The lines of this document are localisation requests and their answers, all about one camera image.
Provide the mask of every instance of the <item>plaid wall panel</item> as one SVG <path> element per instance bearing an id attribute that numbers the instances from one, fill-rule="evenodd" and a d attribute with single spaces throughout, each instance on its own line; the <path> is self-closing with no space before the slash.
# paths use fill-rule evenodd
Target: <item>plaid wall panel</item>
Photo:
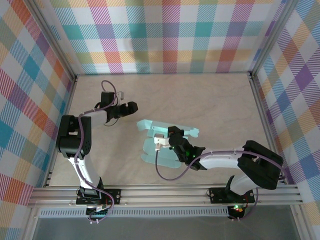
<path id="1" fill-rule="evenodd" d="M 300 0 L 258 74 L 276 144 L 320 239 L 320 0 Z"/>
<path id="2" fill-rule="evenodd" d="M 71 80 L 22 0 L 0 0 L 0 240 L 19 236 Z"/>
<path id="3" fill-rule="evenodd" d="M 78 74 L 247 72 L 285 0 L 38 0 Z"/>

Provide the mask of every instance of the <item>beige floor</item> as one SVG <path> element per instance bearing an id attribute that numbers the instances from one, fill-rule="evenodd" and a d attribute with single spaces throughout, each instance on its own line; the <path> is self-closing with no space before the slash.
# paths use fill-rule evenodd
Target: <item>beige floor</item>
<path id="1" fill-rule="evenodd" d="M 246 140 L 255 140 L 267 147 L 246 74 L 82 76 L 78 79 L 69 114 L 78 115 L 100 101 L 102 80 L 112 81 L 117 91 L 124 92 L 125 102 L 135 101 L 139 107 L 138 112 L 121 118 L 112 127 L 92 130 L 90 153 L 105 185 L 222 184 L 238 173 L 226 168 L 190 170 L 175 182 L 160 179 L 155 165 L 145 163 L 140 157 L 147 133 L 138 131 L 137 122 L 143 119 L 198 128 L 198 138 L 189 138 L 189 141 L 207 149 L 232 149 L 244 145 Z M 160 166 L 159 170 L 165 177 L 173 178 L 185 167 Z M 60 154 L 50 185 L 79 185 L 72 165 Z"/>

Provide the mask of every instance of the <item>purple cable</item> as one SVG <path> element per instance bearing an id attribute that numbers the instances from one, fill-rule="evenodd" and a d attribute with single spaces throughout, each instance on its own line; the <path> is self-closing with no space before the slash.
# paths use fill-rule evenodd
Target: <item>purple cable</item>
<path id="1" fill-rule="evenodd" d="M 261 155 L 261 154 L 258 154 L 258 153 L 255 153 L 255 152 L 251 152 L 251 151 L 241 151 L 241 150 L 227 150 L 227 151 L 211 151 L 211 152 L 207 152 L 207 153 L 204 153 L 198 157 L 196 157 L 194 160 L 192 160 L 192 162 L 186 167 L 186 169 L 177 177 L 175 178 L 172 178 L 172 179 L 169 179 L 169 178 L 165 178 L 164 176 L 162 176 L 159 172 L 159 169 L 158 169 L 158 154 L 159 154 L 159 151 L 156 151 L 155 153 L 155 170 L 156 170 L 156 173 L 159 175 L 160 178 L 164 179 L 164 180 L 167 180 L 167 181 L 174 181 L 174 180 L 178 180 L 180 179 L 183 175 L 186 174 L 186 172 L 191 168 L 192 164 L 194 164 L 195 161 L 197 161 L 198 159 L 200 158 L 204 158 L 204 157 L 207 157 L 207 156 L 214 156 L 214 155 L 228 155 L 228 154 L 248 154 L 248 155 L 253 155 L 253 156 L 256 156 L 258 158 L 261 158 L 263 160 L 266 160 L 267 162 L 275 165 L 278 169 L 280 169 L 283 173 L 283 176 L 280 178 L 280 180 L 283 180 L 286 178 L 286 170 L 280 166 L 278 163 L 276 163 L 275 161 Z M 247 218 L 248 216 L 250 216 L 254 209 L 256 208 L 257 204 L 258 204 L 258 197 L 259 197 L 259 191 L 258 191 L 258 188 L 256 188 L 256 196 L 255 196 L 255 202 L 254 202 L 254 205 L 252 206 L 252 209 L 249 213 L 247 213 L 247 215 L 245 215 L 242 219 L 244 218 Z"/>
<path id="2" fill-rule="evenodd" d="M 99 222 L 103 221 L 104 219 L 106 219 L 106 217 L 110 214 L 110 212 L 112 211 L 112 209 L 113 209 L 114 206 L 115 206 L 115 200 L 114 200 L 114 198 L 112 197 L 112 195 L 111 195 L 110 193 L 108 193 L 108 192 L 106 192 L 106 191 L 104 191 L 104 190 L 101 190 L 101 189 L 95 187 L 91 182 L 87 181 L 87 180 L 85 179 L 85 177 L 82 175 L 82 173 L 81 173 L 81 171 L 80 171 L 80 168 L 79 168 L 79 165 L 78 165 L 77 163 L 78 163 L 78 156 L 79 156 L 80 151 L 81 151 L 81 148 L 82 148 L 82 146 L 83 146 L 83 144 L 84 144 L 84 128 L 83 128 L 83 126 L 82 126 L 81 118 L 82 118 L 83 116 L 85 116 L 86 114 L 93 113 L 93 112 L 98 112 L 98 111 L 103 111 L 103 110 L 109 108 L 110 106 L 112 106 L 112 105 L 114 104 L 114 102 L 115 102 L 115 100 L 116 100 L 116 98 L 117 98 L 117 97 L 116 97 L 116 95 L 117 95 L 117 90 L 116 90 L 115 85 L 113 85 L 112 82 L 110 82 L 110 81 L 108 81 L 108 80 L 103 80 L 103 81 L 101 82 L 101 87 L 102 87 L 103 91 L 105 91 L 105 92 L 106 92 L 106 90 L 105 90 L 105 88 L 104 88 L 104 83 L 109 83 L 109 84 L 113 87 L 113 90 L 114 90 L 114 98 L 113 98 L 112 102 L 111 102 L 109 105 L 107 105 L 107 106 L 105 106 L 105 107 L 103 107 L 103 108 L 95 108 L 95 109 L 92 109 L 92 110 L 89 110 L 89 111 L 85 111 L 84 113 L 81 113 L 81 114 L 78 116 L 79 128 L 80 128 L 80 133 L 81 133 L 81 139 L 80 139 L 79 148 L 78 148 L 77 152 L 76 152 L 75 155 L 74 155 L 75 168 L 76 168 L 77 173 L 79 174 L 79 177 L 82 179 L 82 181 L 84 181 L 84 183 L 87 184 L 88 186 L 90 186 L 92 189 L 94 189 L 94 190 L 96 190 L 96 191 L 99 191 L 99 192 L 101 192 L 102 194 L 107 195 L 107 196 L 111 199 L 112 204 L 111 204 L 111 206 L 109 207 L 109 210 L 108 210 L 107 214 L 106 214 L 103 218 L 101 218 L 100 220 L 96 220 L 96 223 L 97 223 L 97 224 L 98 224 Z"/>

